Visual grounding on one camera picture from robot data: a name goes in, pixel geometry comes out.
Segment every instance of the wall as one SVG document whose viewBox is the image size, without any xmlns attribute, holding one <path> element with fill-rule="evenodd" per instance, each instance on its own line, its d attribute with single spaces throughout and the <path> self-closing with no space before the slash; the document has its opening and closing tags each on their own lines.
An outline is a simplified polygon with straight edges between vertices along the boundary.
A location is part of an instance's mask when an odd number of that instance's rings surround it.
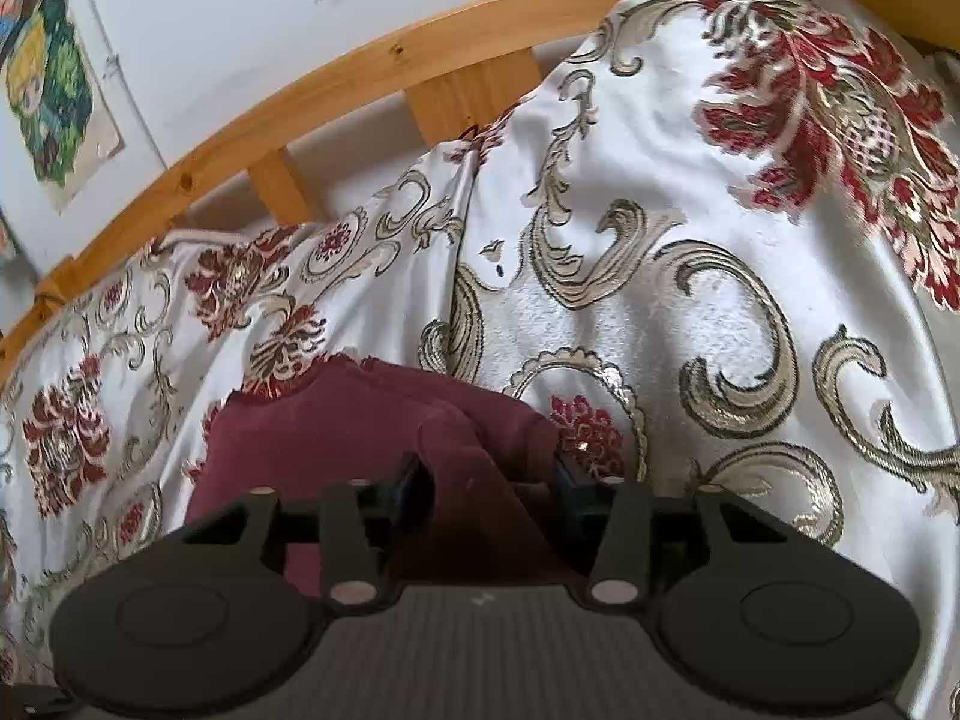
<svg viewBox="0 0 960 720">
<path fill-rule="evenodd" d="M 168 163 L 266 95 L 343 52 L 402 25 L 473 0 L 95 0 L 128 87 Z M 71 0 L 91 64 L 106 47 L 92 13 Z M 161 170 L 120 90 L 107 100 L 126 148 L 102 167 L 61 217 L 38 191 L 16 122 L 0 106 L 0 207 L 40 272 L 79 251 Z M 293 149 L 315 191 L 335 207 L 355 204 L 391 181 L 421 152 L 402 98 L 383 100 L 302 139 Z M 243 179 L 219 191 L 247 215 L 256 204 Z M 256 225 L 240 208 L 227 226 Z M 203 220 L 205 209 L 191 218 Z"/>
</svg>

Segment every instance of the maroon cloth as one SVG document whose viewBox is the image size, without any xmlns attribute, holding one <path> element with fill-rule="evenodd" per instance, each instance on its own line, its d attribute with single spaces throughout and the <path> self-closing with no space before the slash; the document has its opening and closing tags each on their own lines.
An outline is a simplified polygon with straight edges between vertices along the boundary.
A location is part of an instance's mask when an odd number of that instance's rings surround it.
<svg viewBox="0 0 960 720">
<path fill-rule="evenodd" d="M 272 401 L 234 392 L 210 429 L 187 521 L 255 487 L 312 497 L 349 479 L 391 478 L 409 452 L 434 477 L 433 518 L 390 573 L 433 581 L 561 581 L 569 571 L 511 482 L 544 483 L 556 426 L 526 404 L 448 376 L 334 357 Z M 316 548 L 288 549 L 286 578 L 319 594 Z"/>
</svg>

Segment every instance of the wooden headboard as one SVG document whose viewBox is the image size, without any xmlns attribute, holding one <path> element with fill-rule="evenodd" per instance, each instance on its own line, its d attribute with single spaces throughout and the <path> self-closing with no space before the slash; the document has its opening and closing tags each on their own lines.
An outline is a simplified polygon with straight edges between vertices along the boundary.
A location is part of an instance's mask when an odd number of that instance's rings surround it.
<svg viewBox="0 0 960 720">
<path fill-rule="evenodd" d="M 76 257 L 37 285 L 0 341 L 0 380 L 59 305 L 95 284 L 191 203 L 246 170 L 280 224 L 329 218 L 312 201 L 287 143 L 402 91 L 427 146 L 496 116 L 541 81 L 531 47 L 586 34 L 617 0 L 483 0 L 435 16 L 318 67 L 208 138 L 136 196 Z M 960 50 L 960 0 L 857 0 L 910 38 Z"/>
</svg>

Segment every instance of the bedspread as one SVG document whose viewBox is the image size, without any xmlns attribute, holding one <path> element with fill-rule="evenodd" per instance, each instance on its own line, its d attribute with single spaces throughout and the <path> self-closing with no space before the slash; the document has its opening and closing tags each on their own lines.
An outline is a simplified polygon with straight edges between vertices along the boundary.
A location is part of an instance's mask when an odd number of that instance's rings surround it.
<svg viewBox="0 0 960 720">
<path fill-rule="evenodd" d="M 59 600 L 181 524 L 234 389 L 343 352 L 523 399 L 598 479 L 754 499 L 911 600 L 899 702 L 960 717 L 957 146 L 849 0 L 622 0 L 336 223 L 150 242 L 2 391 L 0 676 L 51 680 Z"/>
</svg>

